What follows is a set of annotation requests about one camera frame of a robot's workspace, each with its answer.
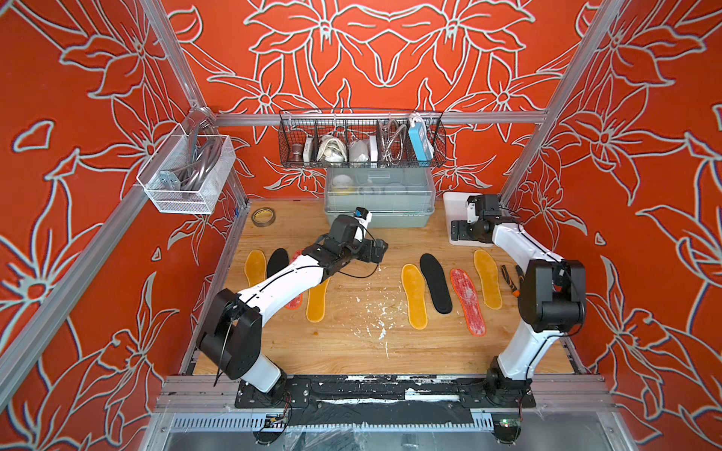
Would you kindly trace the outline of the red insole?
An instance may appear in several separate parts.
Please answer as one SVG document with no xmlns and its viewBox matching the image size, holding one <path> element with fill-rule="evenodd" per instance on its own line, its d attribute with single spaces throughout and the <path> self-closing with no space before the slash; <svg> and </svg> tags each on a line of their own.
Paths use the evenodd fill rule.
<svg viewBox="0 0 722 451">
<path fill-rule="evenodd" d="M 468 331 L 472 336 L 485 336 L 486 323 L 479 308 L 479 297 L 472 279 L 467 272 L 459 268 L 451 269 L 449 275 L 454 292 L 464 311 Z"/>
<path fill-rule="evenodd" d="M 294 263 L 299 257 L 302 256 L 302 251 L 298 250 L 293 254 L 293 257 L 291 258 L 291 263 Z M 297 310 L 300 306 L 302 306 L 304 298 L 304 293 L 301 293 L 293 298 L 293 300 L 289 301 L 285 308 L 289 310 Z"/>
</svg>

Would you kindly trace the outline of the white storage tray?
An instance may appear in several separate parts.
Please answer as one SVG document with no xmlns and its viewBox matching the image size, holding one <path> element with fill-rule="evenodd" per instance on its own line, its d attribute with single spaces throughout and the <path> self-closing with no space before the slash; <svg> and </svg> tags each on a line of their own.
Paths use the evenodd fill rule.
<svg viewBox="0 0 722 451">
<path fill-rule="evenodd" d="M 466 201 L 470 195 L 475 195 L 475 193 L 465 193 L 465 192 L 447 192 L 443 193 L 443 202 L 444 202 L 444 212 L 445 212 L 445 224 L 447 226 L 447 237 L 449 238 L 449 243 L 451 245 L 456 246 L 466 246 L 466 247 L 491 247 L 492 244 L 484 244 L 483 242 L 478 241 L 457 241 L 453 240 L 451 236 L 451 222 L 456 220 L 461 220 L 463 222 L 466 222 L 467 220 L 467 212 L 466 212 Z"/>
</svg>

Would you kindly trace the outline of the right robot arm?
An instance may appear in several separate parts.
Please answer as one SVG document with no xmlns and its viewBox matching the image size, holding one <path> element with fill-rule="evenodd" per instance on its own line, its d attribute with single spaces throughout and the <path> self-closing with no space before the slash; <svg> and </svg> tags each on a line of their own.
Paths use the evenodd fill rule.
<svg viewBox="0 0 722 451">
<path fill-rule="evenodd" d="M 443 201 L 451 244 L 492 244 L 521 269 L 520 323 L 485 383 L 489 392 L 526 391 L 545 353 L 586 319 L 585 267 L 532 238 L 497 195 L 449 192 Z"/>
</svg>

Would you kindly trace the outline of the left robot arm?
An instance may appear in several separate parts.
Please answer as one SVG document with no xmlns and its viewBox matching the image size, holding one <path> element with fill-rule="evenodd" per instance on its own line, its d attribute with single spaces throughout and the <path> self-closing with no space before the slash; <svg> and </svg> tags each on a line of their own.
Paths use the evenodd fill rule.
<svg viewBox="0 0 722 451">
<path fill-rule="evenodd" d="M 286 268 L 242 291 L 219 291 L 199 326 L 200 352 L 229 379 L 241 380 L 269 397 L 283 396 L 288 376 L 262 353 L 263 327 L 291 300 L 325 283 L 352 261 L 380 264 L 388 244 L 369 233 L 372 218 L 361 207 L 352 215 L 342 214 L 328 233 Z"/>
</svg>

